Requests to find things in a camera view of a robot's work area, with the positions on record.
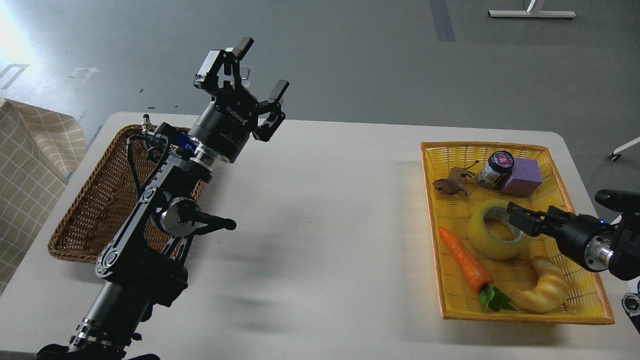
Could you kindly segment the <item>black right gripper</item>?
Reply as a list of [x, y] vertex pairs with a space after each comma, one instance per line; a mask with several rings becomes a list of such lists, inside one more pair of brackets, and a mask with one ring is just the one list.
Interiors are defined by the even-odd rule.
[[[558, 250], [589, 272], [609, 269], [613, 255], [613, 235], [617, 228], [587, 214], [574, 214], [555, 206], [547, 213], [531, 210], [518, 203], [508, 202], [506, 212], [510, 225], [530, 237], [549, 235], [555, 239]], [[543, 219], [550, 221], [547, 226]]]

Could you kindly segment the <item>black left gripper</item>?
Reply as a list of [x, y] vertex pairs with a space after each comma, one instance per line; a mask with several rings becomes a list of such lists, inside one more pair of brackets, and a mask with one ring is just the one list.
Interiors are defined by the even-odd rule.
[[[242, 38], [235, 47], [208, 52], [193, 80], [193, 86], [205, 91], [211, 102], [190, 128], [188, 136], [233, 164], [249, 140], [269, 142], [286, 118], [282, 98], [290, 82], [280, 79], [265, 101], [258, 103], [242, 85], [240, 61], [253, 46], [252, 37]], [[261, 125], [258, 116], [268, 114]]]

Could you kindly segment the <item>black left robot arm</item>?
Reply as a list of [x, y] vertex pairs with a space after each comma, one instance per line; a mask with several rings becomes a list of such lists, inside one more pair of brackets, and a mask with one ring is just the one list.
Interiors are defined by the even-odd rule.
[[35, 359], [122, 360], [142, 339], [137, 327], [154, 306], [170, 307], [187, 289], [185, 262], [194, 238], [235, 230], [233, 219], [204, 212], [192, 193], [211, 181], [215, 164], [235, 162], [250, 137], [269, 142], [286, 118], [287, 80], [279, 80], [267, 100], [249, 91], [249, 71], [240, 63], [253, 43], [247, 37], [208, 52], [193, 86], [211, 100], [188, 132], [165, 122], [151, 129], [144, 114], [126, 139], [135, 203], [97, 256], [94, 273], [103, 287], [68, 344], [46, 345]]

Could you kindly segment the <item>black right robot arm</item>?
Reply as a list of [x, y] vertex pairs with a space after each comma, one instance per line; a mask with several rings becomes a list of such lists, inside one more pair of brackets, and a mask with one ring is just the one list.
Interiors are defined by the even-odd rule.
[[549, 206], [534, 211], [509, 202], [509, 224], [526, 235], [555, 239], [558, 250], [589, 272], [609, 271], [621, 281], [640, 274], [640, 194], [601, 189], [595, 201], [621, 215], [616, 224], [587, 214], [574, 214]]

